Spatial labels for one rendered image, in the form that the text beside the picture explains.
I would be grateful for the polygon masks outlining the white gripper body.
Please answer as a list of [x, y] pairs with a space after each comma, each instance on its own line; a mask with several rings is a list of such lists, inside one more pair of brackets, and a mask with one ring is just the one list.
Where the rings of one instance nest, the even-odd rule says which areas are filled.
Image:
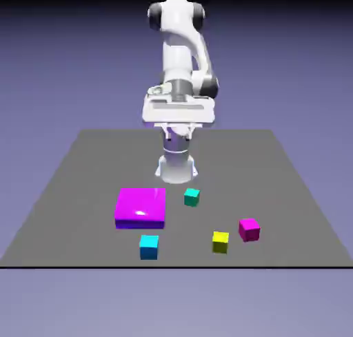
[[215, 120], [215, 102], [204, 96], [186, 96], [186, 101], [172, 101], [170, 94], [147, 94], [144, 98], [142, 119], [146, 123], [200, 123]]

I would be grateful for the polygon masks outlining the small teal cube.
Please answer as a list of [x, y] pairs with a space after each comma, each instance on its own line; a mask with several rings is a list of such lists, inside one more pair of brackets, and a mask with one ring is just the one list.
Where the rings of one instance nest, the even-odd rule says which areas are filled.
[[190, 207], [196, 207], [199, 203], [201, 191], [194, 188], [187, 188], [184, 192], [184, 204]]

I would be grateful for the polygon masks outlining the small yellow cube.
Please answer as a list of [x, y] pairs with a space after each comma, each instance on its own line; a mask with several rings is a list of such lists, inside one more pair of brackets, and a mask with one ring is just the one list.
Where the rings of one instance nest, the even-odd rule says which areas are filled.
[[228, 252], [229, 232], [213, 232], [212, 252], [217, 254], [226, 254]]

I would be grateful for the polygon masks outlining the small magenta cube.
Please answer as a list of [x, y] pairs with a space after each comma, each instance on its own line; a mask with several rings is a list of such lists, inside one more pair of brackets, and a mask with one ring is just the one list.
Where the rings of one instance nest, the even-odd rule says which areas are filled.
[[242, 218], [239, 220], [239, 236], [243, 242], [258, 241], [261, 227], [255, 218]]

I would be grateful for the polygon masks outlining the small cyan cube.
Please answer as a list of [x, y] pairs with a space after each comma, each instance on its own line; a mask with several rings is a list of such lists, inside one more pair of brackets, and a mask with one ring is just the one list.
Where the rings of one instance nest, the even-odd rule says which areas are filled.
[[159, 252], [159, 235], [142, 234], [139, 241], [141, 260], [156, 260]]

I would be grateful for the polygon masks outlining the large magenta box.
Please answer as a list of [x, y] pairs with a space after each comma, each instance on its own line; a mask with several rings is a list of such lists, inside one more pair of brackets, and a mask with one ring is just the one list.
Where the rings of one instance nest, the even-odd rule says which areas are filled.
[[165, 208], [165, 188], [122, 187], [114, 211], [116, 228], [163, 229]]

